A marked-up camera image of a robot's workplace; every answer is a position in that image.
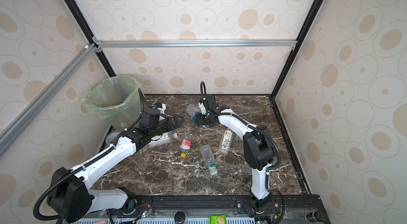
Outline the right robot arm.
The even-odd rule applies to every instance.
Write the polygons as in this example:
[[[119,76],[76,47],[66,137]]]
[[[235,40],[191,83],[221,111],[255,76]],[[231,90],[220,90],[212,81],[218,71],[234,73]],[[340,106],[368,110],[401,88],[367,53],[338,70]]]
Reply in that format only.
[[[264,125],[255,125],[238,116],[229,107],[216,102],[214,95],[202,95],[198,103],[196,125],[222,124],[243,140],[244,158],[252,168],[250,204],[255,212],[265,211],[271,199],[269,173],[280,166],[281,155]]]

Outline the clear bottle white cap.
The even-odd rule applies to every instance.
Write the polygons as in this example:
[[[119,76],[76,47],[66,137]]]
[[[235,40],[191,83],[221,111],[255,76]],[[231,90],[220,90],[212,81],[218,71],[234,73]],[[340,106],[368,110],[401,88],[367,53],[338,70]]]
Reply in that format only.
[[[167,145],[173,141],[173,139],[177,139],[178,135],[177,133],[173,133],[172,131],[166,132],[164,134],[161,134],[159,136],[155,136],[152,138],[151,142],[146,145],[146,148],[154,148],[158,147],[161,145]]]

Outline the clear bottle red label yellow cap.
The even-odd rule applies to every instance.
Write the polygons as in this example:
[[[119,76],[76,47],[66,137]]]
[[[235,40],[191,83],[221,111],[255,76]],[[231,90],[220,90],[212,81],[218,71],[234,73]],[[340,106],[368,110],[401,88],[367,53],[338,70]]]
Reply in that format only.
[[[186,157],[188,156],[188,154],[191,150],[191,134],[184,134],[182,136],[182,140],[180,143],[180,150],[181,150],[180,157],[182,159],[186,159]]]

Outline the clear Pocari bottle blue label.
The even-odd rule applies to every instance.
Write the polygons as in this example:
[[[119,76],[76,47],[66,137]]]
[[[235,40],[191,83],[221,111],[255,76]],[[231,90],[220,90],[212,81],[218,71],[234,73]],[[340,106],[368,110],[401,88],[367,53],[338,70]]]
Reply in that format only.
[[[199,106],[196,106],[194,104],[189,104],[186,109],[185,113],[191,117],[193,120],[195,119],[196,114],[200,113],[201,109]]]

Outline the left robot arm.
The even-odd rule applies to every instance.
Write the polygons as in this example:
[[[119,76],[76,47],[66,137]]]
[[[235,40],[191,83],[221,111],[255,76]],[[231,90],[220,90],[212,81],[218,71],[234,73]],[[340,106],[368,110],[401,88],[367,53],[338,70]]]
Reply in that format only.
[[[92,190],[94,183],[122,160],[143,149],[152,138],[180,128],[183,122],[183,117],[168,117],[154,107],[144,110],[136,124],[124,131],[109,148],[71,170],[58,169],[50,188],[38,199],[34,216],[39,220],[63,218],[74,223],[88,213],[101,210],[132,211],[135,196],[130,191]]]

